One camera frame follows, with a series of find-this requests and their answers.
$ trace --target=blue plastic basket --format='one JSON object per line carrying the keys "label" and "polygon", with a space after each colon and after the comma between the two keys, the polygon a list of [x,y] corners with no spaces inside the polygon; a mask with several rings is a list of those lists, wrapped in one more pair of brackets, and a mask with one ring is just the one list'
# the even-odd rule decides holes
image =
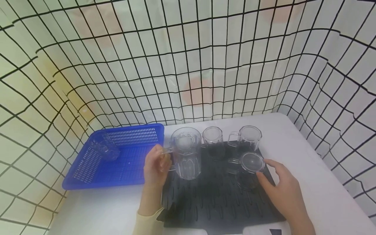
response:
{"label": "blue plastic basket", "polygon": [[[114,161],[105,161],[90,147],[91,140],[107,133],[120,149]],[[82,147],[65,177],[65,190],[144,183],[145,157],[155,144],[163,145],[164,126],[149,124],[97,130]]]}

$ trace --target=upside-down glass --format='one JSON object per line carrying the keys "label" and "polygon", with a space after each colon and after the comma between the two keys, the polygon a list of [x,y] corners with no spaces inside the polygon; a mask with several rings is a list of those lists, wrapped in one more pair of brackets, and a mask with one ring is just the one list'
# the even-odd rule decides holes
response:
{"label": "upside-down glass", "polygon": [[208,127],[203,131],[202,138],[209,156],[214,161],[222,160],[225,155],[222,130],[216,126]]}
{"label": "upside-down glass", "polygon": [[[231,135],[238,136],[237,143],[231,143]],[[239,156],[246,152],[255,152],[258,149],[260,139],[262,138],[261,131],[254,126],[243,126],[239,132],[231,132],[229,135],[228,145],[237,148]]]}
{"label": "upside-down glass", "polygon": [[107,133],[97,135],[90,142],[90,147],[93,148],[104,161],[114,161],[119,157],[120,150],[111,140]]}
{"label": "upside-down glass", "polygon": [[201,173],[201,134],[191,127],[177,129],[171,136],[171,148],[163,153],[173,153],[175,170],[180,178],[193,180]]}
{"label": "upside-down glass", "polygon": [[262,171],[265,167],[263,158],[255,152],[246,152],[239,159],[230,158],[229,163],[239,164],[238,169],[227,170],[228,173],[234,174],[238,186],[243,190],[251,190],[258,185],[256,172]]}

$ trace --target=white curtain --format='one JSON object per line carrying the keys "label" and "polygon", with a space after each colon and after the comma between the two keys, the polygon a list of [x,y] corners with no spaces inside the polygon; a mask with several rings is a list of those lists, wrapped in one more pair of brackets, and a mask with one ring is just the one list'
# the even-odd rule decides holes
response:
{"label": "white curtain", "polygon": [[376,223],[374,5],[0,0],[0,233],[48,231],[94,130],[269,112]]}

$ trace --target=table surface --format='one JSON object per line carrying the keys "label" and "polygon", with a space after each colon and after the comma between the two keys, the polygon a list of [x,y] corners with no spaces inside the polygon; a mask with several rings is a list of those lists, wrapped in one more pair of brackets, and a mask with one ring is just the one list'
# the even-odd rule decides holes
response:
{"label": "table surface", "polygon": [[[280,113],[220,119],[165,127],[165,146],[178,128],[190,126],[201,133],[218,126],[227,141],[231,131],[253,125],[262,132],[259,145],[264,158],[283,163],[299,180],[308,214],[316,234],[376,234],[376,227],[340,184],[313,148],[287,116]],[[278,183],[278,176],[269,167]],[[141,199],[142,185],[92,190],[77,190],[68,198],[57,215],[49,235],[130,235]],[[263,224],[244,229],[247,235],[270,235],[270,229],[290,234],[287,222]],[[165,229],[164,234],[206,235],[204,230]]]}

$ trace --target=sleeve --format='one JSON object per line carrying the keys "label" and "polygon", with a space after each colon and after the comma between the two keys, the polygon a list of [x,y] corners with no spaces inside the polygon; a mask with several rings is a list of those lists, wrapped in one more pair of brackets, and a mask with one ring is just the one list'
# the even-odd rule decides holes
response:
{"label": "sleeve", "polygon": [[162,235],[164,223],[157,220],[162,211],[163,208],[159,209],[151,216],[142,216],[137,212],[133,235]]}

